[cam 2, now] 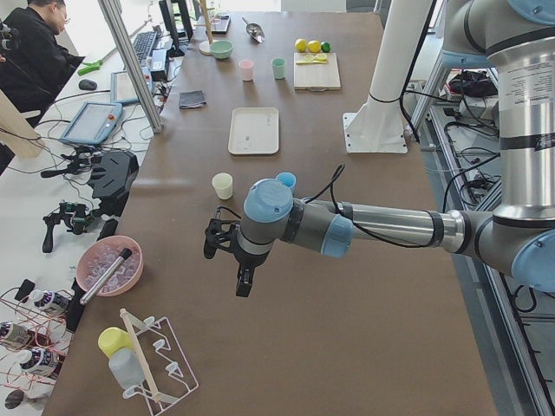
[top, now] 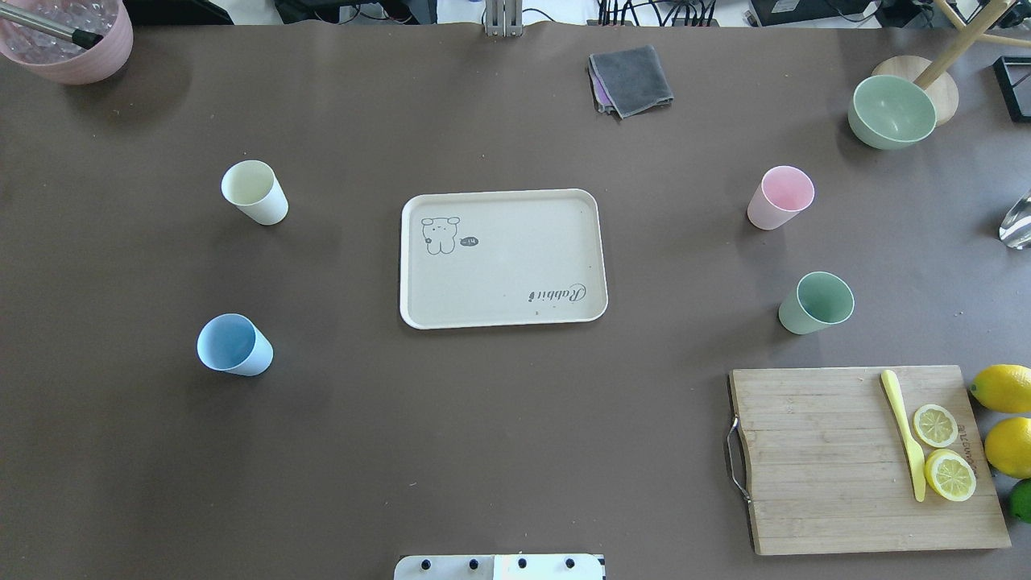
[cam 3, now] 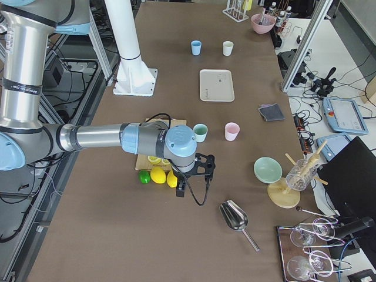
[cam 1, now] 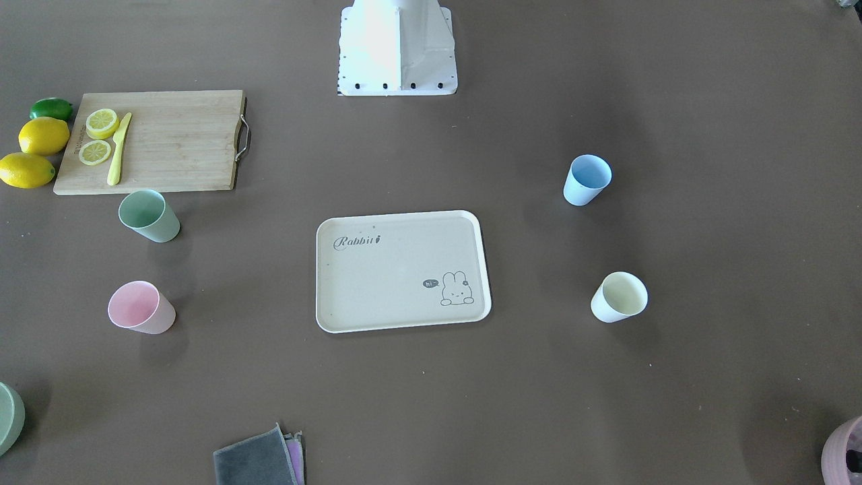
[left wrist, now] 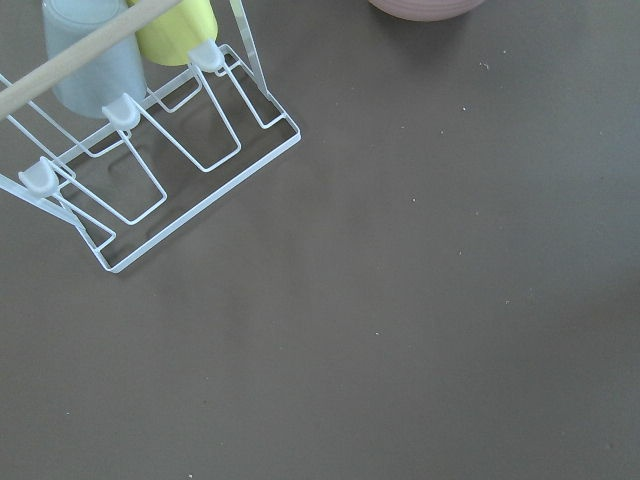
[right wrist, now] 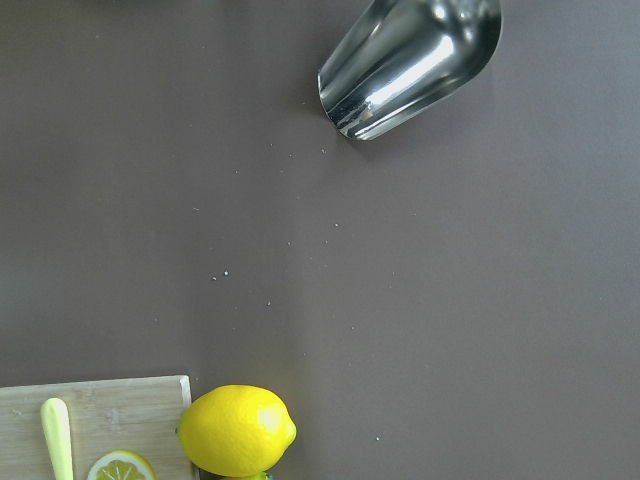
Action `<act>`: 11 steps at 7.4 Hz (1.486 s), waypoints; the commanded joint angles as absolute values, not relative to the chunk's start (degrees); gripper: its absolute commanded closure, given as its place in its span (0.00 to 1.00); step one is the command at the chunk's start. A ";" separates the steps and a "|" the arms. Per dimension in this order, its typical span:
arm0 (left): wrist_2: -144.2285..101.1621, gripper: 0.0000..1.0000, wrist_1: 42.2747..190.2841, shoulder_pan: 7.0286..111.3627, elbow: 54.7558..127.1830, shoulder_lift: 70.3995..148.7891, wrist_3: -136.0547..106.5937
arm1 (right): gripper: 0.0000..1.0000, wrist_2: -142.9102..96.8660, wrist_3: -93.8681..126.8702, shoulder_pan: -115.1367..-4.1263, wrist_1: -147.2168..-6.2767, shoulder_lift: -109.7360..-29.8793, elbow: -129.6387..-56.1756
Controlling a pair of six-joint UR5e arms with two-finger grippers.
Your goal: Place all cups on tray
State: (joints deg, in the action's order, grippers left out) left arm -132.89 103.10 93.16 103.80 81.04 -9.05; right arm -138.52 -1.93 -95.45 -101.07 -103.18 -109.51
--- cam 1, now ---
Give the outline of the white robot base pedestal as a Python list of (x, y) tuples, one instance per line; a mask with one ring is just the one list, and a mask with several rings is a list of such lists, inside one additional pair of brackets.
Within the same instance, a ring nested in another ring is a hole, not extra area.
[(437, 1), (355, 1), (341, 10), (341, 96), (443, 96), (458, 89), (450, 9)]

